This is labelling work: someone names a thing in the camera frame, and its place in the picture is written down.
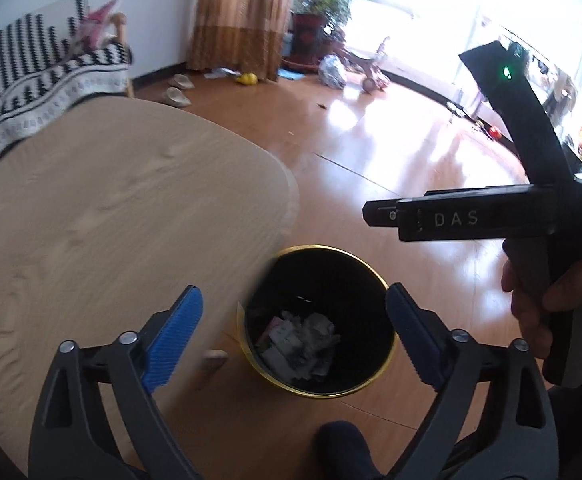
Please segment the person right hand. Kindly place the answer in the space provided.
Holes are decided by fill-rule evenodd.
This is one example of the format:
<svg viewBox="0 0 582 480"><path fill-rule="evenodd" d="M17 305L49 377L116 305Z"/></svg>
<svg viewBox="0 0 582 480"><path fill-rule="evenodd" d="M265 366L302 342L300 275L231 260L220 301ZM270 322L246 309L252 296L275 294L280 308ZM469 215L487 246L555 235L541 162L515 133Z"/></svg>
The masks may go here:
<svg viewBox="0 0 582 480"><path fill-rule="evenodd" d="M582 307L582 262L557 280L539 304L526 295L509 260L502 269L501 287L504 292L512 293L511 312L519 323L522 337L530 345L534 357L544 360L550 353L553 336L541 317Z"/></svg>

